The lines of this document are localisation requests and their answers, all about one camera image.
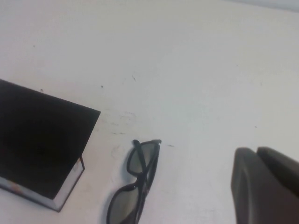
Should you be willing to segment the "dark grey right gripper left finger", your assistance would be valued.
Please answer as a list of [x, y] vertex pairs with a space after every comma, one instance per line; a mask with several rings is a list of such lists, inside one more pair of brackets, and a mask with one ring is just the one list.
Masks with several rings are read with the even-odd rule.
[[231, 190], [238, 224], [299, 222], [299, 197], [275, 178], [257, 151], [236, 149]]

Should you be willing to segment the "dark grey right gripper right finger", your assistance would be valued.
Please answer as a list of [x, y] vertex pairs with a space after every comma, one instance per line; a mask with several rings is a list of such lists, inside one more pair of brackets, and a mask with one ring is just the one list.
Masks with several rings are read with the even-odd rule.
[[299, 162], [269, 147], [259, 147], [257, 155], [275, 178], [299, 196]]

